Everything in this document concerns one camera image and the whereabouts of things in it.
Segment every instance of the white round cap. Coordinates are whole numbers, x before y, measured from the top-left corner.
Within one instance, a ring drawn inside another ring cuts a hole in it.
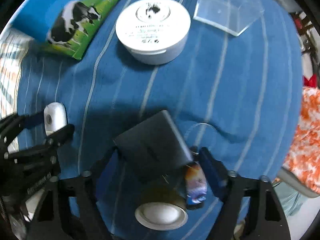
[[[140,224],[153,230],[177,229],[188,220],[188,214],[182,208],[163,202],[145,203],[134,215]]]
[[[119,15],[116,34],[127,48],[152,52],[177,44],[190,24],[188,11],[174,0],[139,0]]]

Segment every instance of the transparent acrylic container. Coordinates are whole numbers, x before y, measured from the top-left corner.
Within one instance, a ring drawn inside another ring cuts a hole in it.
[[[260,0],[198,0],[193,18],[239,36],[263,12]]]

